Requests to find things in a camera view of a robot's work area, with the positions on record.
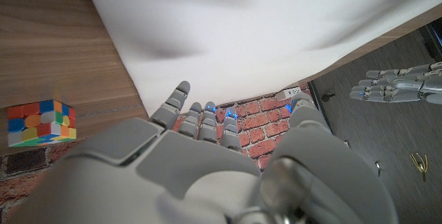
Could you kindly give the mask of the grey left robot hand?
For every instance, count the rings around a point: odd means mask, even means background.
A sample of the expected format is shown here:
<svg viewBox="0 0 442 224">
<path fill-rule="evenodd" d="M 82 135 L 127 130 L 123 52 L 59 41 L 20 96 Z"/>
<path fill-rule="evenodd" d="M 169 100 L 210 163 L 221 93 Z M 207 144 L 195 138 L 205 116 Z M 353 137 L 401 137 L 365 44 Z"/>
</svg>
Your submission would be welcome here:
<svg viewBox="0 0 442 224">
<path fill-rule="evenodd" d="M 367 71 L 352 88 L 352 99 L 367 102 L 441 103 L 441 62 L 403 69 Z"/>
</svg>

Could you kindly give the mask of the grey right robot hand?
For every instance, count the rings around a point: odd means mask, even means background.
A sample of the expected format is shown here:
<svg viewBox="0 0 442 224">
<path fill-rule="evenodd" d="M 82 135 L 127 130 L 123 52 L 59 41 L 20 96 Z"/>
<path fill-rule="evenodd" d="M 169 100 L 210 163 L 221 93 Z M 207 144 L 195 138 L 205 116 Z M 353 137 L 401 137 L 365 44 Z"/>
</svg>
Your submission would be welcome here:
<svg viewBox="0 0 442 224">
<path fill-rule="evenodd" d="M 289 130 L 264 170 L 241 151 L 235 109 L 221 136 L 212 102 L 181 82 L 148 119 L 83 141 L 37 185 L 12 223 L 397 223 L 370 165 L 330 131 L 311 96 L 289 103 Z"/>
</svg>

